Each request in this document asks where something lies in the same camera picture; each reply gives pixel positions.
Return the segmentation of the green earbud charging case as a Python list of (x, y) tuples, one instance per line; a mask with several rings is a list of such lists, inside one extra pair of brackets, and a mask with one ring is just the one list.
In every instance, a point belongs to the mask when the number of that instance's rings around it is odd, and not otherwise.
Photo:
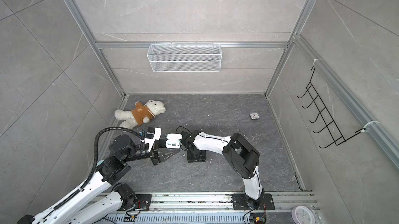
[(181, 134), (167, 134), (165, 146), (169, 149), (180, 149), (181, 148)]

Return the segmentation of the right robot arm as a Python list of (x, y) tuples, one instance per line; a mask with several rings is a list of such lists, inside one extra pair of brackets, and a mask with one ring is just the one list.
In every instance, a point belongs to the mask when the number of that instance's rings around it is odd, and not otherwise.
[(206, 152), (221, 154), (232, 169), (243, 179), (245, 187), (244, 204), (250, 209), (258, 209), (264, 188), (259, 176), (259, 151), (239, 133), (221, 137), (203, 131), (191, 132), (184, 128), (180, 134), (180, 147), (187, 151), (189, 163), (205, 162)]

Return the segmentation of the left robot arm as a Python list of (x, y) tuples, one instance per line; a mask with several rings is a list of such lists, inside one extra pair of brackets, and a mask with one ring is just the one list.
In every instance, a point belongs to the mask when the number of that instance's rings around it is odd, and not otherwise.
[[(110, 156), (99, 161), (99, 139), (112, 130), (123, 131), (110, 144)], [(108, 127), (95, 137), (94, 162), (88, 177), (53, 206), (32, 215), (25, 215), (20, 224), (91, 224), (120, 208), (131, 209), (136, 194), (127, 184), (118, 184), (131, 169), (130, 161), (149, 158), (154, 165), (166, 160), (165, 152), (180, 150), (180, 134), (161, 138), (160, 128), (140, 133), (123, 127)]]

